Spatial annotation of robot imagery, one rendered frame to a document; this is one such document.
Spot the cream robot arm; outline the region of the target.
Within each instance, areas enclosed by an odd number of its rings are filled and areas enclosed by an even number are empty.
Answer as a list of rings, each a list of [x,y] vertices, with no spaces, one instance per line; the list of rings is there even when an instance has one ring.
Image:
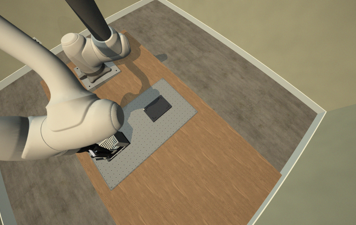
[[[107,25],[94,0],[65,0],[91,33],[69,33],[64,53],[94,83],[111,68],[104,63],[130,52],[128,38]],[[119,104],[87,91],[72,70],[50,50],[0,15],[0,49],[38,73],[51,98],[44,116],[0,117],[0,160],[26,161],[66,156],[116,134],[124,124]]]

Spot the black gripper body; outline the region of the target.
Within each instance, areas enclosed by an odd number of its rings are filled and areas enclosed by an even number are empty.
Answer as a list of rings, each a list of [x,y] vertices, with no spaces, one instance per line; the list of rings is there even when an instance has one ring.
[[[94,150],[95,146],[94,145],[90,145],[87,147],[82,147],[77,153],[82,153],[82,152],[89,152],[88,150]]]

